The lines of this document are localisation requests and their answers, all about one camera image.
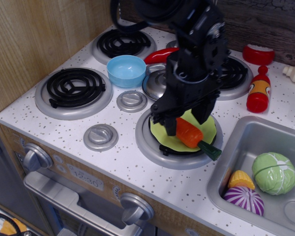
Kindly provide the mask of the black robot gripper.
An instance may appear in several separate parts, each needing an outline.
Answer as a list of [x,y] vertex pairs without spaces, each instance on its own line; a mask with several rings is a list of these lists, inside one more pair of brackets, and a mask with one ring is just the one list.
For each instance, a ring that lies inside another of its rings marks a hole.
[[206,69],[200,56],[181,48],[167,57],[166,90],[151,106],[151,115],[155,123],[165,127],[168,136],[176,135],[176,118],[189,109],[199,124],[210,116],[223,82],[222,64],[210,61],[209,65],[217,68]]

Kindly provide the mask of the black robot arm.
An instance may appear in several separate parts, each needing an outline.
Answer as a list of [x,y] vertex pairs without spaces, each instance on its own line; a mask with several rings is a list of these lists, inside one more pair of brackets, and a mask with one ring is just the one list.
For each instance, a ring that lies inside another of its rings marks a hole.
[[167,57],[166,90],[151,106],[155,123],[176,134],[176,119],[191,110],[199,123],[211,114],[223,81],[222,65],[230,51],[224,36],[224,20],[209,0],[136,0],[142,21],[123,26],[117,20],[117,0],[110,2],[112,21],[118,30],[133,33],[151,25],[166,24],[176,34],[178,50]]

